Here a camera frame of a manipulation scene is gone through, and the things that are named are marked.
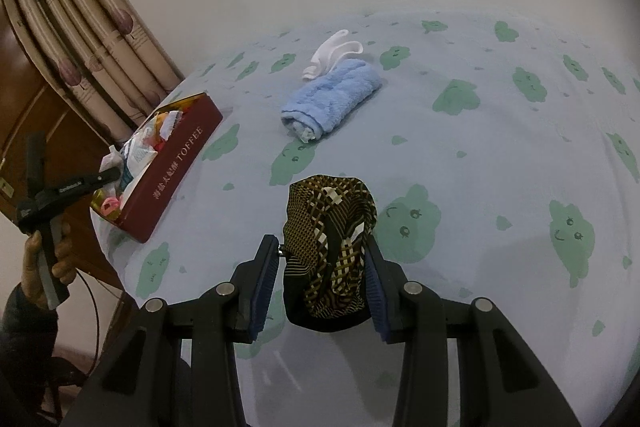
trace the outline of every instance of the beige curtain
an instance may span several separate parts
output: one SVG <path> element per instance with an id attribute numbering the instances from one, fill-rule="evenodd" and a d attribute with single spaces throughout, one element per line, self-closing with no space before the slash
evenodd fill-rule
<path id="1" fill-rule="evenodd" d="M 126 140 L 180 83 L 125 0 L 4 4 L 47 82 L 61 84 L 54 89 L 109 142 Z M 56 79 L 52 71 L 57 71 Z"/>

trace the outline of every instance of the wire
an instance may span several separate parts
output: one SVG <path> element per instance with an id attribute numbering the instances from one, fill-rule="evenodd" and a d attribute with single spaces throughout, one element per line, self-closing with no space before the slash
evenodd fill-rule
<path id="1" fill-rule="evenodd" d="M 94 302 L 94 311 L 95 311 L 95 354 L 94 361 L 91 364 L 91 369 L 87 372 L 87 376 L 89 376 L 95 368 L 95 364 L 98 363 L 98 354 L 100 353 L 100 315 L 98 315 L 98 305 L 95 303 L 94 293 L 89 288 L 89 283 L 86 281 L 82 274 L 78 272 L 78 277 L 82 279 L 82 282 L 89 290 L 89 295 L 91 295 L 91 300 Z"/>
<path id="2" fill-rule="evenodd" d="M 113 295 L 118 301 L 120 300 L 120 297 L 118 297 L 115 293 L 113 293 L 105 283 L 103 283 L 100 279 L 96 279 L 95 282 L 97 282 L 100 286 L 102 286 L 105 290 L 107 290 L 111 295 Z"/>

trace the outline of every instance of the silver screw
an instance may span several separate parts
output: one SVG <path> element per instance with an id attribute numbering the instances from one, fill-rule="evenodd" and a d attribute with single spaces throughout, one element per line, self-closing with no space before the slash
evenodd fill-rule
<path id="1" fill-rule="evenodd" d="M 162 309 L 162 301 L 160 299 L 149 299 L 145 303 L 145 310 L 154 313 Z"/>
<path id="2" fill-rule="evenodd" d="M 233 286 L 230 282 L 221 282 L 218 286 L 216 286 L 216 293 L 218 295 L 231 295 L 236 290 L 236 287 Z"/>
<path id="3" fill-rule="evenodd" d="M 489 299 L 479 298 L 476 301 L 476 308 L 478 308 L 481 312 L 490 312 L 494 309 L 494 303 L 492 303 Z"/>
<path id="4" fill-rule="evenodd" d="M 418 293 L 422 292 L 422 285 L 419 282 L 409 281 L 404 283 L 404 291 L 410 295 L 418 295 Z"/>

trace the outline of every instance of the blue towel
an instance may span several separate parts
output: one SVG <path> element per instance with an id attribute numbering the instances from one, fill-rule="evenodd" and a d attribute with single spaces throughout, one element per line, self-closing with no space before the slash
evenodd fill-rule
<path id="1" fill-rule="evenodd" d="M 282 123 L 303 142 L 319 140 L 382 85 L 364 60 L 347 58 L 297 90 L 282 108 Z"/>

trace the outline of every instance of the red box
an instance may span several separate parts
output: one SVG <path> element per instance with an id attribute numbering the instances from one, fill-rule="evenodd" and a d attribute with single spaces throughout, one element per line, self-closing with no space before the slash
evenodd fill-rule
<path id="1" fill-rule="evenodd" d="M 149 239 L 178 184 L 222 121 L 222 114 L 206 93 L 162 106 L 149 118 L 186 107 L 190 108 L 189 111 L 149 164 L 118 217 L 105 217 L 140 243 Z"/>

